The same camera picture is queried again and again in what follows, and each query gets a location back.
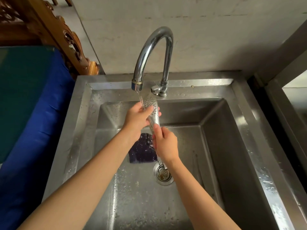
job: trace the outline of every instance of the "sink rim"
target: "sink rim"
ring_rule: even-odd
[[[147,74],[144,77],[143,86],[151,87],[153,84],[160,82],[160,79],[161,73]],[[307,211],[307,195],[289,161],[284,157],[280,144],[240,73],[170,73],[170,90],[166,99],[178,99],[179,97],[176,97],[176,93],[172,93],[172,90],[176,92],[182,87],[191,85],[194,85],[197,89],[210,89],[210,87],[213,89],[213,86],[223,87],[224,95],[229,95],[223,98],[228,102],[232,114],[237,120],[237,126],[249,151],[252,165],[257,175],[259,175],[259,185],[263,189],[279,228],[282,229],[284,225],[287,225],[288,229],[307,227],[304,218],[304,212],[306,213]],[[61,178],[63,178],[65,169],[67,169],[66,165],[71,148],[80,147],[80,140],[76,139],[81,139],[84,134],[83,130],[88,113],[85,110],[90,108],[89,103],[92,91],[103,89],[111,90],[112,92],[114,89],[131,89],[130,87],[131,76],[126,74],[78,77],[67,111],[67,116],[69,117],[64,122],[43,200],[65,181],[65,179],[61,180]],[[180,99],[196,97],[205,98],[196,93]],[[59,161],[65,164],[64,168],[59,166]],[[77,165],[74,164],[72,168],[77,170]],[[276,207],[280,208],[281,213],[275,212]]]

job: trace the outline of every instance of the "forearm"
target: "forearm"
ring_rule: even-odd
[[[120,131],[48,197],[20,229],[82,229],[134,142]]]
[[[240,229],[201,187],[180,160],[167,166],[176,182],[182,203],[194,229]]]

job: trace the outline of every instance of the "faucet spout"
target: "faucet spout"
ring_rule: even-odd
[[[167,86],[168,86],[168,76],[169,76],[169,66],[172,57],[173,51],[173,33],[168,27],[159,27],[155,30],[145,42],[142,51],[138,57],[134,69],[134,75],[132,79],[131,88],[134,91],[141,91],[143,86],[143,73],[148,58],[157,45],[157,43],[162,39],[166,38],[166,50],[165,50],[165,59],[164,59],[164,68],[163,68],[163,77],[159,87],[155,87],[152,90],[152,93],[155,95],[166,96],[167,95]]]

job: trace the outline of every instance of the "hand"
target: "hand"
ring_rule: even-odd
[[[128,130],[135,142],[140,138],[141,130],[149,125],[147,118],[153,109],[153,106],[149,106],[143,110],[141,102],[138,102],[127,111],[122,129]]]
[[[154,124],[153,147],[157,155],[167,165],[180,160],[178,154],[177,137],[166,127]]]

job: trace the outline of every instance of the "faucet handle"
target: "faucet handle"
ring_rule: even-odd
[[[160,85],[154,85],[152,88],[151,88],[151,92],[154,94],[154,95],[158,95],[161,91],[161,86]]]

